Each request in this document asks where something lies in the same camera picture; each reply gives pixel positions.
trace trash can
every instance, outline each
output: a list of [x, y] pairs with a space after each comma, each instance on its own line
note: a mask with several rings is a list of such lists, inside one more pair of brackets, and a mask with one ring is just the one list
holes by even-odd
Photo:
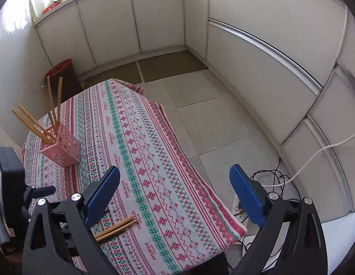
[[63, 87], [61, 89], [61, 102], [65, 102], [71, 97], [82, 92], [81, 84], [75, 74], [72, 59], [67, 59], [48, 71], [44, 80], [47, 82], [47, 77], [50, 77], [51, 93], [53, 98], [58, 95], [59, 78], [63, 77]]

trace red and green striped tablecloth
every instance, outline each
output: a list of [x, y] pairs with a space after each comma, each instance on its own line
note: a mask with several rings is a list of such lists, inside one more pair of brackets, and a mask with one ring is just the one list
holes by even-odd
[[[138, 92], [107, 80], [63, 103], [61, 120], [81, 143], [80, 163], [61, 168], [39, 154], [40, 140], [30, 133], [22, 157], [26, 184], [54, 185], [47, 198], [58, 202], [117, 166], [120, 185], [92, 232], [131, 215], [138, 222], [100, 247], [120, 274], [177, 274], [221, 253], [246, 228], [192, 167], [163, 107]], [[47, 126], [48, 115], [40, 122]], [[74, 262], [84, 268], [80, 258]]]

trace wooden stick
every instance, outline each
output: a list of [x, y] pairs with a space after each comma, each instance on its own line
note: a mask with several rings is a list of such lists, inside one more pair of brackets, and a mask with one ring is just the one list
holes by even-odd
[[119, 227], [119, 228], [117, 228], [116, 230], [114, 230], [114, 231], [112, 231], [112, 232], [109, 232], [108, 234], [103, 235], [103, 236], [97, 238], [96, 241], [97, 241], [97, 242], [101, 242], [101, 241], [103, 241], [103, 240], [105, 240], [105, 239], [107, 239], [107, 238], [109, 238], [109, 237], [115, 236], [115, 235], [117, 235], [117, 234], [123, 232], [124, 230], [126, 230], [128, 227], [130, 227], [131, 225], [133, 225], [133, 224], [136, 223], [136, 222], [137, 222], [137, 220], [133, 220], [132, 222], [129, 222], [128, 224], [126, 224], [126, 225], [124, 225], [124, 226], [122, 226], [122, 227]]
[[17, 118], [19, 118], [21, 120], [22, 123], [25, 124], [25, 126], [32, 131], [33, 133], [35, 133], [35, 135], [37, 135], [44, 143], [48, 144], [49, 146], [51, 146], [53, 143], [50, 142], [50, 140], [42, 133], [40, 133], [33, 125], [31, 125], [29, 123], [29, 121], [27, 121], [24, 116], [22, 116], [17, 110], [12, 110], [12, 112], [17, 116]]
[[114, 230], [116, 230], [116, 229], [118, 229], [118, 228], [120, 228], [120, 227], [122, 227], [122, 226], [124, 226], [124, 225], [126, 225], [126, 224], [128, 224], [130, 222], [132, 222], [133, 220], [134, 220], [133, 216], [129, 216], [128, 218], [123, 219], [122, 221], [116, 223], [112, 227], [109, 227], [108, 229], [104, 230], [103, 232], [95, 235], [94, 238], [97, 239], [97, 238], [99, 238], [101, 236], [104, 236], [104, 235], [108, 234], [109, 232], [112, 232], [112, 231], [114, 231]]
[[49, 99], [50, 99], [50, 105], [51, 105], [51, 110], [53, 111], [53, 120], [54, 120], [54, 130], [56, 130], [56, 133], [58, 133], [58, 121], [56, 120], [56, 115], [55, 115], [55, 107], [54, 107], [54, 101], [53, 101], [53, 95], [51, 94], [51, 85], [50, 85], [50, 77], [48, 77], [48, 92], [49, 92]]
[[51, 140], [53, 140], [53, 142], [55, 143], [56, 142], [56, 138], [50, 133], [48, 132], [44, 127], [42, 127], [39, 122], [37, 122], [35, 120], [34, 117], [32, 117], [30, 115], [30, 113], [28, 111], [26, 111], [26, 109], [22, 106], [22, 105], [19, 105], [19, 108], [22, 109], [22, 111], [30, 118], [30, 120], [36, 124], [36, 126], [38, 126], [43, 132], [45, 135], [48, 135], [50, 137]]
[[48, 110], [48, 115], [49, 115], [49, 119], [50, 119], [50, 123], [51, 125], [53, 126], [53, 129], [54, 129], [54, 133], [55, 133], [55, 137], [58, 135], [58, 133], [55, 131], [55, 126], [54, 126], [54, 120], [53, 120], [53, 116], [51, 115], [51, 109], [50, 109], [50, 105], [49, 105], [49, 102], [48, 102], [48, 95], [46, 93], [46, 89], [45, 89], [45, 86], [41, 86], [42, 88], [42, 91], [44, 92], [44, 97], [45, 97], [45, 105], [46, 105], [46, 108]]
[[61, 125], [61, 87], [63, 86], [63, 78], [59, 78], [58, 83], [58, 129]]

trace table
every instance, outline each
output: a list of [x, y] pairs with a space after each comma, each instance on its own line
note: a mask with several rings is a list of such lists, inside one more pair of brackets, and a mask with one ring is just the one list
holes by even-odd
[[[59, 202], [115, 165], [120, 185], [92, 232], [130, 215], [138, 222], [101, 249], [120, 274], [177, 274], [221, 253], [247, 230], [190, 164], [163, 107], [139, 93], [138, 86], [107, 80], [63, 103], [61, 120], [81, 143], [80, 163], [61, 168], [39, 154], [40, 140], [30, 133], [22, 156], [26, 184], [54, 185], [47, 199]], [[40, 123], [48, 126], [48, 115]], [[84, 269], [79, 257], [74, 263]]]

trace pink plastic holder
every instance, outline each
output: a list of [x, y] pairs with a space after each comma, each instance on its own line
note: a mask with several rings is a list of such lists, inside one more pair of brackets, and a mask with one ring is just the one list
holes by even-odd
[[[47, 128], [49, 132], [54, 134], [53, 127]], [[40, 153], [59, 164], [62, 168], [74, 165], [80, 161], [80, 142], [71, 134], [71, 132], [61, 124], [56, 143], [48, 146], [41, 143]]]

